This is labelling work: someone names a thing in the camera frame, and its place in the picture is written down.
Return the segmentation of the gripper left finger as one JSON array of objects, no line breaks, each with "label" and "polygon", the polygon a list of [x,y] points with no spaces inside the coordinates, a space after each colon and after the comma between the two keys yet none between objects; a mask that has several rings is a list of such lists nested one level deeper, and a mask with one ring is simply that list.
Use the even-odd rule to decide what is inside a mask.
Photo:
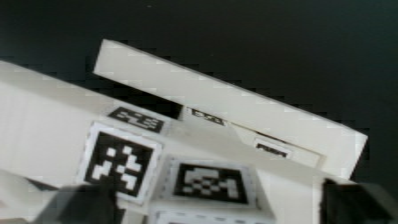
[{"label": "gripper left finger", "polygon": [[124,210],[104,184],[64,187],[33,219],[33,224],[120,224]]}]

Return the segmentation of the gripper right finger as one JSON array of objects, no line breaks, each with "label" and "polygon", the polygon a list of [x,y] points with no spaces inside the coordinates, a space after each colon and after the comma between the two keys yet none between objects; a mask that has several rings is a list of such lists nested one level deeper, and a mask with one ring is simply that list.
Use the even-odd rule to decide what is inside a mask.
[{"label": "gripper right finger", "polygon": [[319,224],[398,224],[398,200],[376,184],[321,184]]}]

